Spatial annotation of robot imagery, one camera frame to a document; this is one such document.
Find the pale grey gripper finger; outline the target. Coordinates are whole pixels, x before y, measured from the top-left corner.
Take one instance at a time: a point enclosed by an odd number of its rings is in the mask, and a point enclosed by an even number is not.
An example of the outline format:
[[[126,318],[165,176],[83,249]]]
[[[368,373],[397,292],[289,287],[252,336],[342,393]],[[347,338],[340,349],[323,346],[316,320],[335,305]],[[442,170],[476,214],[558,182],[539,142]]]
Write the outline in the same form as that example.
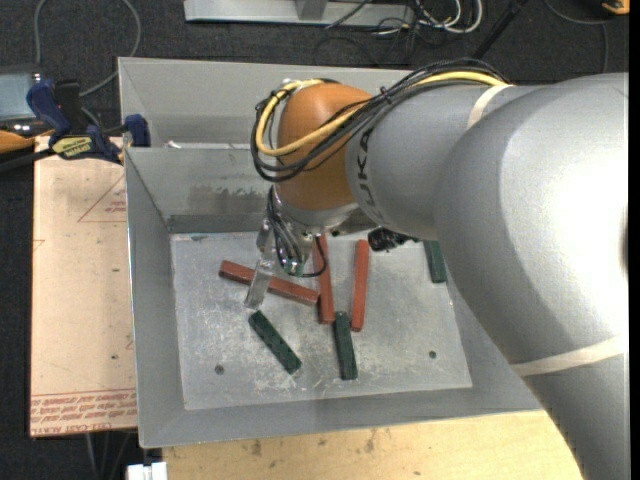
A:
[[[249,290],[244,301],[246,307],[254,310],[260,308],[269,289],[273,273],[273,260],[259,260],[256,263]]]

